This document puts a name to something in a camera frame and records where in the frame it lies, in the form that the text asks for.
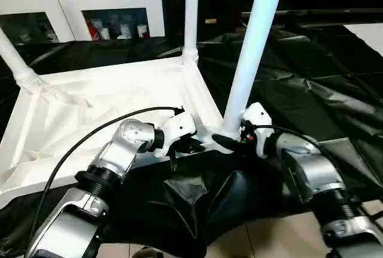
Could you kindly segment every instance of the white fabric tray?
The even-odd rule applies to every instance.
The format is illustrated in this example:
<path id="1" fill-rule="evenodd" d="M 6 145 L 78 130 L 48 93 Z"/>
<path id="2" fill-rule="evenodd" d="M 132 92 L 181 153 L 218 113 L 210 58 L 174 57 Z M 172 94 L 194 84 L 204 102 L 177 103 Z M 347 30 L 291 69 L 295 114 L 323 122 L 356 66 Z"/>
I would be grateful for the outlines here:
<path id="1" fill-rule="evenodd" d="M 204 126 L 218 129 L 222 117 L 195 62 L 180 57 L 127 63 L 41 76 L 47 84 L 24 86 L 0 144 L 0 209 L 15 197 L 40 191 L 59 159 L 94 128 L 123 114 L 156 106 L 183 106 L 193 114 L 198 138 L 211 138 Z M 135 116 L 161 125 L 172 111 Z M 64 163 L 52 187 L 75 182 L 119 123 L 86 141 Z M 137 163 L 160 161 L 139 154 Z"/>

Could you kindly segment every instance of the black spring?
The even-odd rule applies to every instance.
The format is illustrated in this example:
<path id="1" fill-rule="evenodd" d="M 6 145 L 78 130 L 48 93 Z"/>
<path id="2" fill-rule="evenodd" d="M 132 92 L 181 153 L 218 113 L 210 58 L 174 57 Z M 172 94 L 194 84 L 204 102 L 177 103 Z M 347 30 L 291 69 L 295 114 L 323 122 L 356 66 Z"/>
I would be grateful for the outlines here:
<path id="1" fill-rule="evenodd" d="M 358 216 L 357 211 L 350 205 L 341 205 L 345 218 L 351 219 Z"/>

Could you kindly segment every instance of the silver robot arm segment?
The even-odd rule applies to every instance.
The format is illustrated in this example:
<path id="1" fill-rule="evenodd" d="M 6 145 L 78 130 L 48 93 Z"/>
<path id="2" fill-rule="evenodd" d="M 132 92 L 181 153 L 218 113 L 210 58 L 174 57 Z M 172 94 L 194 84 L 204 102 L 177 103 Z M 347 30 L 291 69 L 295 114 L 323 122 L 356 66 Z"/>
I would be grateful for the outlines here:
<path id="1" fill-rule="evenodd" d="M 76 174 L 78 186 L 67 191 L 36 231 L 25 257 L 96 257 L 100 226 L 109 211 L 108 198 L 124 182 L 136 155 L 154 151 L 157 157 L 165 156 L 174 142 L 195 133 L 188 112 L 171 117 L 163 129 L 135 119 L 123 121 L 87 171 Z"/>
<path id="2" fill-rule="evenodd" d="M 383 257 L 383 233 L 360 210 L 361 201 L 347 189 L 329 157 L 308 141 L 313 139 L 254 128 L 271 125 L 259 103 L 243 117 L 242 137 L 257 146 L 258 157 L 278 158 L 290 194 L 313 210 L 325 243 L 333 249 L 328 257 Z"/>

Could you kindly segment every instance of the black cable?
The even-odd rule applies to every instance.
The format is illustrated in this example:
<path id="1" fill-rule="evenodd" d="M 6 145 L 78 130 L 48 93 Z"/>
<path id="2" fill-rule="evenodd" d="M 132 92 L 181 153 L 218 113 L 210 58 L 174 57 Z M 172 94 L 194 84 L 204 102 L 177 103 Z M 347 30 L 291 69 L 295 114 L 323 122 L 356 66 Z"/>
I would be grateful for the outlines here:
<path id="1" fill-rule="evenodd" d="M 94 135 L 97 132 L 99 132 L 101 129 L 103 129 L 103 128 L 109 126 L 109 125 L 112 125 L 115 122 L 118 122 L 120 120 L 126 119 L 126 118 L 128 118 L 130 116 L 135 116 L 137 114 L 146 113 L 148 111 L 153 111 L 153 110 L 172 110 L 172 111 L 174 111 L 175 115 L 183 112 L 182 109 L 179 109 L 179 108 L 176 108 L 176 107 L 150 107 L 150 108 L 144 108 L 143 110 L 138 110 L 138 111 L 134 111 L 132 113 L 125 114 L 125 115 L 120 116 L 120 117 L 118 117 L 116 119 L 113 119 L 113 120 L 111 120 L 109 122 L 106 122 L 103 125 L 99 126 L 98 128 L 94 129 L 93 131 L 88 133 L 86 136 L 84 136 L 82 139 L 80 139 L 79 142 L 77 142 L 75 145 L 73 145 L 72 148 L 69 149 L 68 152 L 66 152 L 63 155 L 63 157 L 60 159 L 59 163 L 56 165 L 56 167 L 52 171 L 51 175 L 49 176 L 47 184 L 45 185 L 45 188 L 42 191 L 40 203 L 38 205 L 38 208 L 36 210 L 36 213 L 35 213 L 35 216 L 34 216 L 34 219 L 33 219 L 33 222 L 32 222 L 31 232 L 29 234 L 29 242 L 28 242 L 28 244 L 31 243 L 32 238 L 34 236 L 34 233 L 35 233 L 35 230 L 36 230 L 36 226 L 37 226 L 37 222 L 38 222 L 38 219 L 39 219 L 39 216 L 40 216 L 40 212 L 41 212 L 42 206 L 44 204 L 45 198 L 47 196 L 47 192 L 48 192 L 48 190 L 49 190 L 49 188 L 50 188 L 50 186 L 51 186 L 51 184 L 52 184 L 52 182 L 54 180 L 54 177 L 56 176 L 56 174 L 59 171 L 60 167 L 63 165 L 64 161 L 69 157 L 69 155 L 71 155 L 73 153 L 73 151 L 76 150 L 76 148 L 78 148 L 82 143 L 84 143 L 92 135 Z"/>

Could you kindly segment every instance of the screw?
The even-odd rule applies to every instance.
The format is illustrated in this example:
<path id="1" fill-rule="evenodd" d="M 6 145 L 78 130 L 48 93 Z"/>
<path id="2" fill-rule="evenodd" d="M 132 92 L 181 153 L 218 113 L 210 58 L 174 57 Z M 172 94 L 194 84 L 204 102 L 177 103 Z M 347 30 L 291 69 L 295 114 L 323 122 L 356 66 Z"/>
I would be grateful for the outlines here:
<path id="1" fill-rule="evenodd" d="M 95 214 L 100 213 L 101 211 L 100 204 L 101 204 L 100 200 L 98 199 L 93 200 L 92 204 L 90 205 L 90 210 Z"/>
<path id="2" fill-rule="evenodd" d="M 335 224 L 335 233 L 338 235 L 346 233 L 346 224 L 344 222 L 339 222 Z"/>

